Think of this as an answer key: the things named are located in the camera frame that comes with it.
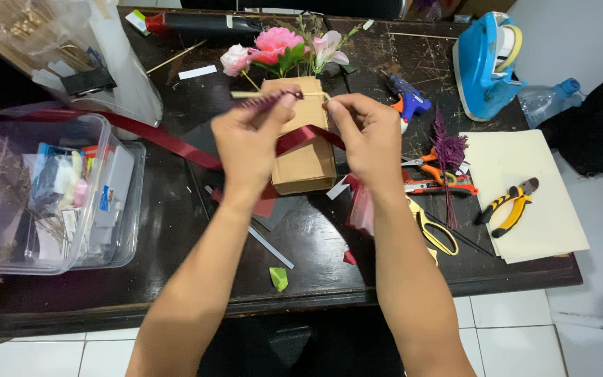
hand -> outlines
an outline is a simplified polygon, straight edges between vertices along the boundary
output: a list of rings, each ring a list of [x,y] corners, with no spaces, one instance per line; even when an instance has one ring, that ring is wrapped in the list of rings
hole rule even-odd
[[[298,85],[274,90],[300,91]],[[291,110],[296,98],[284,95],[267,113],[255,109],[232,109],[213,118],[211,130],[216,139],[225,175],[224,202],[252,210],[269,182],[276,160],[275,146],[283,124],[294,118]]]
[[[350,170],[373,192],[402,189],[397,110],[362,94],[338,95],[326,108],[341,131]]]

cardboard box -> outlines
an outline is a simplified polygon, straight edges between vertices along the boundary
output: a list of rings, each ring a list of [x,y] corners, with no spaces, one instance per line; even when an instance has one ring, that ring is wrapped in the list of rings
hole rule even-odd
[[[267,80],[262,90],[274,82],[298,84],[304,93],[321,93],[320,80],[315,77],[294,77],[290,79]],[[303,125],[312,124],[329,130],[327,113],[322,108],[322,96],[305,96],[295,104],[295,117],[283,126],[281,135]],[[329,141],[315,138],[304,145],[276,158],[271,172],[271,183],[280,194],[305,193],[330,189],[336,181],[334,149]]]

black chair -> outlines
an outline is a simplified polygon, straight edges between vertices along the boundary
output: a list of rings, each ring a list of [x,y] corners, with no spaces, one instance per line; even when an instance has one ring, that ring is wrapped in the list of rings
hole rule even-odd
[[[362,17],[380,20],[397,20],[404,17],[406,0],[181,0],[183,8],[239,10],[245,8],[300,9],[345,17]]]

dark table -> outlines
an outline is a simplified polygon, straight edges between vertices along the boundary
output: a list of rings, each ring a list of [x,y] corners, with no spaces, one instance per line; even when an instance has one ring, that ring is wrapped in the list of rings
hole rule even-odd
[[[121,15],[131,12],[121,8]],[[148,9],[144,13],[154,14]],[[175,12],[193,12],[177,9]],[[255,15],[267,25],[273,16]],[[357,22],[329,17],[327,29],[342,34]],[[382,103],[394,103],[380,71],[402,75],[426,98],[436,103],[450,132],[525,130],[519,104],[513,101],[494,119],[476,123],[462,110],[452,71],[453,39],[392,36],[387,32],[457,37],[466,28],[454,23],[376,21],[360,30],[342,49],[357,71],[343,74],[338,67],[320,75],[330,95],[364,93]],[[141,36],[125,24],[125,31],[144,67],[150,69],[175,56],[181,49],[178,37]],[[183,58],[151,73],[164,103],[162,128],[181,135],[230,107],[230,90],[251,90],[245,78],[222,72],[179,80],[178,72],[219,63],[226,47],[207,43]],[[264,70],[254,67],[251,77],[261,81]],[[403,152],[418,156],[430,147],[434,111],[415,117],[403,135]],[[0,282],[0,338],[48,335],[137,327],[150,304],[201,236],[215,204],[201,188],[207,173],[151,143],[147,159],[141,208],[141,228],[134,259],[125,267],[66,272],[60,276],[3,276]],[[336,150],[339,173],[348,171],[345,154]],[[418,197],[428,212],[445,218],[440,197]],[[492,251],[486,227],[474,226],[480,208],[475,197],[456,199],[459,232]],[[268,268],[282,266],[254,238],[246,241],[240,260],[228,317],[318,310],[377,304],[373,239],[344,227],[347,203],[331,202],[324,193],[304,195],[302,204],[290,211],[269,233],[261,233],[296,266],[288,270],[289,286],[277,292]],[[343,262],[350,248],[356,266]],[[460,242],[456,256],[439,253],[439,264],[454,296],[481,295],[514,290],[581,284],[572,255],[507,265]]]

light pink rose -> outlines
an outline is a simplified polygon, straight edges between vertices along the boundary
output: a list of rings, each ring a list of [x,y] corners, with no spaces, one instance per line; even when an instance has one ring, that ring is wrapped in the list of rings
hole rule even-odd
[[[256,48],[250,48],[251,57],[257,62],[272,66],[278,63],[278,55],[285,55],[285,48],[304,43],[304,38],[285,28],[271,28],[262,31],[255,40]]]
[[[248,48],[235,44],[220,57],[220,62],[224,67],[224,72],[228,76],[239,76],[241,71],[248,72],[251,67],[251,57],[248,55]]]
[[[315,50],[315,65],[323,66],[327,62],[337,62],[338,64],[348,64],[348,57],[336,49],[341,42],[341,34],[336,30],[330,30],[313,41]]]

